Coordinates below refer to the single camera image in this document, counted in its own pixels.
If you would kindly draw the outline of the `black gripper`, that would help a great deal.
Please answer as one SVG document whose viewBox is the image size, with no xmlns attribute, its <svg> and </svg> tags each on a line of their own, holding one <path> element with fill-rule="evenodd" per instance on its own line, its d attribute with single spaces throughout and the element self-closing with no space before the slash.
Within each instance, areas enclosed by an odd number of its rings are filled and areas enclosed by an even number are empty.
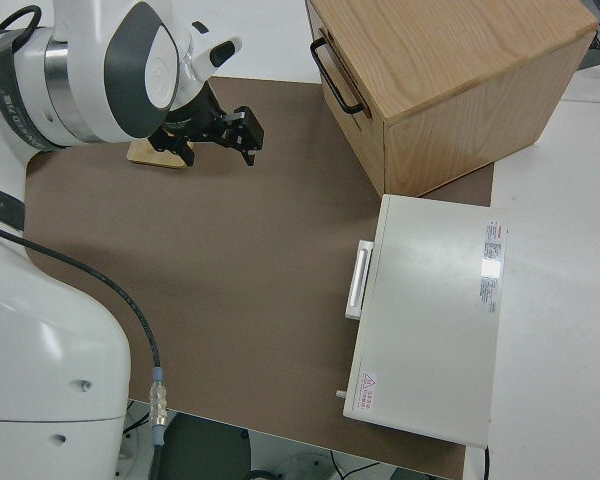
<svg viewBox="0 0 600 480">
<path fill-rule="evenodd" d="M 192 167 L 195 153 L 188 141 L 211 141 L 238 151 L 247 166 L 253 166 L 263 148 L 264 129 L 248 106 L 228 113 L 222 109 L 209 83 L 186 105 L 172 110 L 161 128 L 147 140 L 156 152 L 151 165 L 167 168 Z"/>
</svg>

